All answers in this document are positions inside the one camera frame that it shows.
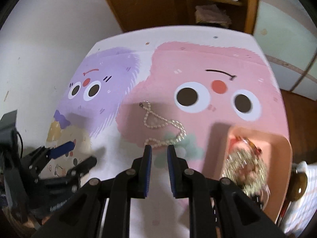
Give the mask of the folded pink cloth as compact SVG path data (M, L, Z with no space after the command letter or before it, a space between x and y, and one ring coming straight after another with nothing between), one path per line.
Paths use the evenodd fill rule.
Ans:
M230 17L225 11L220 10L215 4L198 5L195 9L195 19L197 24L218 24L224 28L229 28L232 24Z

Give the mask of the round wooden bedpost knob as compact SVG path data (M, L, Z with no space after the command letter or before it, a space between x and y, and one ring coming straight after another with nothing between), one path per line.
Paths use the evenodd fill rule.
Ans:
M287 198L291 202L296 202L305 193L307 189L308 178L305 173L292 171L287 190Z

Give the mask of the cartoon monster table mat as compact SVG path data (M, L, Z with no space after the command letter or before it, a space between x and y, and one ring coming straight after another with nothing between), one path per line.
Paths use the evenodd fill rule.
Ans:
M113 178L150 144L149 196L132 200L128 233L189 237L189 202L172 195L167 146L215 179L207 166L232 126L288 139L282 94L252 36L200 26L125 33L96 43L65 86L46 143L75 148L42 175L65 175L94 155L83 181Z

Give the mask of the pink plastic tray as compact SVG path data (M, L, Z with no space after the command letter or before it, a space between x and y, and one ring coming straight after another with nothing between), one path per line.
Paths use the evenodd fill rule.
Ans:
M217 161L207 167L213 178L230 178L247 196L260 195L264 213L274 222L290 180L292 148L282 135L230 127L220 138Z

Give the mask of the wooden shelf unit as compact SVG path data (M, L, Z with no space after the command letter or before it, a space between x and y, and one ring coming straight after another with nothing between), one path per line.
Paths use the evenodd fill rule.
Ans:
M259 0L174 0L174 3L180 25L218 26L251 35L254 33ZM230 18L231 23L199 20L195 15L196 7L205 5L216 5Z

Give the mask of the white sliding wardrobe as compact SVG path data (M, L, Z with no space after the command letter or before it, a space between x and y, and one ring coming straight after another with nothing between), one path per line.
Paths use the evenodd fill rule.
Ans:
M299 0L259 0L254 37L278 86L316 100L316 26Z

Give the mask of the brown wooden door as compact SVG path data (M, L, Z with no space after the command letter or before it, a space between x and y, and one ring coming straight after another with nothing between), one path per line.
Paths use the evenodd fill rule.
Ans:
M186 0L106 0L123 32L189 23Z

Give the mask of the white plaid bed blanket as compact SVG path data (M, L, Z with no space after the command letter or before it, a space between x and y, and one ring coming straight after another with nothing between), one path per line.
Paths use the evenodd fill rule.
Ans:
M286 194L278 226L287 236L300 237L309 225L316 222L313 219L316 213L316 164L307 164L306 161L302 161L292 165L292 171L307 175L307 189L296 202L288 200Z

